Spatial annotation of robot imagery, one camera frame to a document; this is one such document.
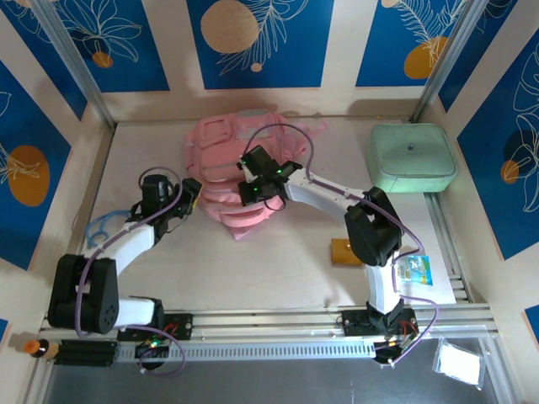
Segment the clear bag with white card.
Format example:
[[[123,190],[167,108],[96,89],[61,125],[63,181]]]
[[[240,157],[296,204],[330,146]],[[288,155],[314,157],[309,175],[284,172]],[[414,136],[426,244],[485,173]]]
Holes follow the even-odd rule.
[[[433,371],[479,390],[485,374],[484,357],[440,338],[433,362]]]

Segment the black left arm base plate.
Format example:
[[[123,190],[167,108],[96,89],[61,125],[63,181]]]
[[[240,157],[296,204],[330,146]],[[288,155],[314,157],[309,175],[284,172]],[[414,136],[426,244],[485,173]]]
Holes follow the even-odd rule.
[[[193,315],[190,313],[165,314],[160,324],[161,330],[178,339],[179,341],[190,340],[193,331]],[[118,331],[117,340],[122,342],[144,342],[151,338],[163,339],[156,332],[126,329]]]

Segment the mint green zip case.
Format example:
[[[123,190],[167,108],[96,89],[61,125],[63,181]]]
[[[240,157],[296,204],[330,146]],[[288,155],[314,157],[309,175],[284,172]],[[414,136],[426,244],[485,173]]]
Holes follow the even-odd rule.
[[[439,193],[457,175],[446,133],[435,124],[379,124],[366,150],[371,182],[387,193]]]

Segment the aluminium corner post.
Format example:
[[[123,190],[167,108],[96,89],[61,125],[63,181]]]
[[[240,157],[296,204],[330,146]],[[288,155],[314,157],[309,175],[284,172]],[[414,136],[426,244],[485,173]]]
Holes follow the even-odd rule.
[[[441,52],[440,58],[435,63],[419,101],[408,119],[409,123],[419,123],[424,117],[428,107],[436,98],[441,86],[454,67],[487,3],[488,0],[466,0],[464,2],[462,14],[456,21],[454,29]]]
[[[116,122],[104,101],[99,86],[51,2],[29,0],[29,5],[84,97],[94,107],[108,129],[114,131]]]

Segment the aluminium rail frame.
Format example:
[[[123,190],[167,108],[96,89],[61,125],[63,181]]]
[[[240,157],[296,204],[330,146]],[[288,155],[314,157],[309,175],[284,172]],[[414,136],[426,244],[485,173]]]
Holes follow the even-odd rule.
[[[312,309],[193,311],[191,339],[210,341],[241,338],[322,337],[344,335],[342,313],[354,306]],[[443,330],[497,334],[499,328],[487,304],[414,306],[416,324],[424,330],[435,320],[431,333]]]

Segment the black ribbed block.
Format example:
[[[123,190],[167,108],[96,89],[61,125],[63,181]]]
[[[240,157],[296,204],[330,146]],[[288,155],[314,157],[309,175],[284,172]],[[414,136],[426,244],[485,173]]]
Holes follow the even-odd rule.
[[[92,340],[61,340],[54,364],[64,366],[110,367],[118,353],[118,343]]]

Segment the black controller board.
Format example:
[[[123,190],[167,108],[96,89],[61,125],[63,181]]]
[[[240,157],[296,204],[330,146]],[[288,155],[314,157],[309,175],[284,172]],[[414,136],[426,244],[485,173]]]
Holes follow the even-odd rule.
[[[382,365],[391,365],[405,353],[413,344],[416,337],[406,337],[403,340],[388,341],[384,343],[375,343],[374,360]]]
[[[136,359],[165,359],[169,354],[169,342],[163,337],[152,337],[136,345]]]

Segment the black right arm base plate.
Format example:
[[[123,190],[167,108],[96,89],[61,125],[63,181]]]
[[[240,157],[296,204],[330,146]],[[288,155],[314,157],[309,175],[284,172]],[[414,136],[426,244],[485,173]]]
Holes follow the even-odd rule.
[[[413,319],[414,310],[404,308],[396,316],[379,315],[368,310],[347,310],[341,314],[346,337],[417,335],[418,326]]]

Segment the tan leather wallet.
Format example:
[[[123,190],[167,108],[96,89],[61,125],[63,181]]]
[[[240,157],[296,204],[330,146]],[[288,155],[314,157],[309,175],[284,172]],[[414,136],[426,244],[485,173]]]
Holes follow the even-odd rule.
[[[332,264],[361,266],[363,263],[355,256],[349,239],[332,238],[330,242]]]

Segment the blue white tissue packet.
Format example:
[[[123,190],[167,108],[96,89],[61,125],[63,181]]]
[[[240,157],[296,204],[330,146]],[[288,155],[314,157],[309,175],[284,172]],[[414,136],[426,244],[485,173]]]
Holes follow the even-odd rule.
[[[397,273],[400,280],[432,286],[430,258],[425,255],[409,255],[397,261]]]

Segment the pink backpack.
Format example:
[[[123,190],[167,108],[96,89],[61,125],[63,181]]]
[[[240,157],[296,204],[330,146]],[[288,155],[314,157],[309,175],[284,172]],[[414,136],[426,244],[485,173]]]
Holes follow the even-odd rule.
[[[280,164],[304,154],[307,139],[286,123],[273,111],[248,109],[205,117],[185,138],[183,162],[188,174],[202,183],[201,209],[237,240],[285,207],[277,196],[242,205],[237,184],[245,177],[237,164],[246,146],[261,145]]]

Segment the brown bottle with orange cap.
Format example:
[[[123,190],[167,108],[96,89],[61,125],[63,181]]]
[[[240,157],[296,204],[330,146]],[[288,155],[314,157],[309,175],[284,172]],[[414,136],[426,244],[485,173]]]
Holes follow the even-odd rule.
[[[59,344],[44,338],[35,339],[27,341],[23,346],[23,350],[35,359],[53,359],[59,352]]]

